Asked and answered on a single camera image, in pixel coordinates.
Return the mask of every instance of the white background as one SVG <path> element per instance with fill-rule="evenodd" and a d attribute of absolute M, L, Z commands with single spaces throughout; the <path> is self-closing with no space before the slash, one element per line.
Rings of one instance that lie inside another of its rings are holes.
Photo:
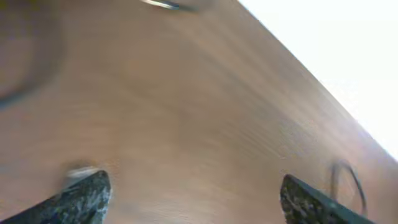
<path fill-rule="evenodd" d="M 398 160 L 398 3 L 239 1 Z"/>

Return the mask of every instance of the wood grain surface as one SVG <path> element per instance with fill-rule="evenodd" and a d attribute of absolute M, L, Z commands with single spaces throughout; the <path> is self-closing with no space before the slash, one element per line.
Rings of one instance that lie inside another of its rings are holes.
<path fill-rule="evenodd" d="M 50 78 L 0 109 L 0 218 L 90 163 L 111 175 L 107 223 L 284 223 L 284 174 L 327 193 L 344 159 L 369 218 L 396 223 L 396 162 L 305 67 L 237 1 L 180 2 L 195 10 L 37 1 L 52 21 L 39 46 L 56 50 L 29 53 Z M 342 178 L 340 202 L 360 211 Z"/>

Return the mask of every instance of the speckled gray object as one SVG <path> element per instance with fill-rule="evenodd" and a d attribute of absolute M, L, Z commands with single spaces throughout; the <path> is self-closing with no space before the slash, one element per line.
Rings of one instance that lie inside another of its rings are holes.
<path fill-rule="evenodd" d="M 103 223 L 110 198 L 109 177 L 101 170 L 1 223 Z"/>
<path fill-rule="evenodd" d="M 284 177 L 280 204 L 288 224 L 373 224 L 290 174 Z"/>

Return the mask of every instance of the black cable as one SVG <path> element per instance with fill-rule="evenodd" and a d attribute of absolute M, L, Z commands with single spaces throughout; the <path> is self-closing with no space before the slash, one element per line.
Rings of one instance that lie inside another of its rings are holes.
<path fill-rule="evenodd" d="M 368 215 L 368 208 L 366 205 L 365 194 L 363 192 L 361 183 L 359 182 L 358 176 L 355 174 L 353 168 L 347 162 L 338 161 L 334 163 L 331 167 L 330 197 L 333 200 L 337 201 L 338 174 L 340 173 L 341 168 L 347 169 L 350 172 L 350 174 L 353 176 L 353 179 L 359 191 L 359 195 L 361 196 L 362 216 L 366 217 Z"/>

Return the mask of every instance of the blurry dark object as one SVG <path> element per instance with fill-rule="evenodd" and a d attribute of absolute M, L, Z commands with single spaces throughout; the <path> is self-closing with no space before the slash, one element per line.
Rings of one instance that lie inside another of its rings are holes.
<path fill-rule="evenodd" d="M 80 178 L 80 172 L 83 170 L 73 175 Z M 103 223 L 110 198 L 109 177 L 101 170 L 1 223 Z"/>
<path fill-rule="evenodd" d="M 178 10 L 180 9 L 180 5 L 170 1 L 163 0 L 141 0 L 144 3 L 151 4 L 153 6 L 159 6 L 165 9 Z"/>
<path fill-rule="evenodd" d="M 0 109 L 36 90 L 58 70 L 63 37 L 53 4 L 0 1 Z"/>
<path fill-rule="evenodd" d="M 290 174 L 284 177 L 280 203 L 288 224 L 372 223 Z"/>

